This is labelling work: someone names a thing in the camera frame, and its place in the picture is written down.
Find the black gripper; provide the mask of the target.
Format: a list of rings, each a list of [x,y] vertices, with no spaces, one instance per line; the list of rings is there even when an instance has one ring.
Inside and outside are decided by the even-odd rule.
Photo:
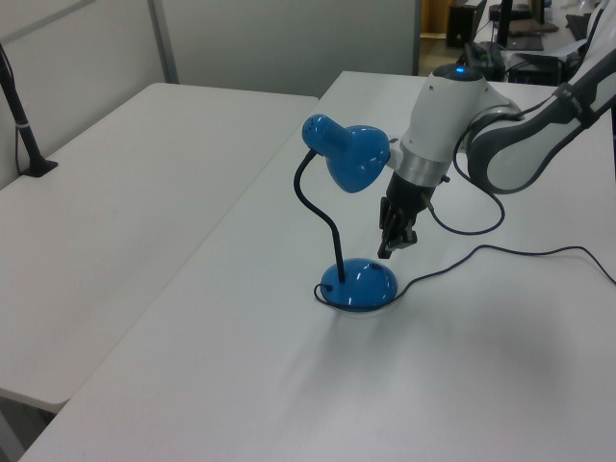
[[[418,214],[426,209],[425,198],[430,198],[435,187],[414,185],[394,173],[386,195],[381,198],[379,228],[381,244],[377,250],[379,259],[389,259],[398,249],[404,249],[417,242],[413,229]]]

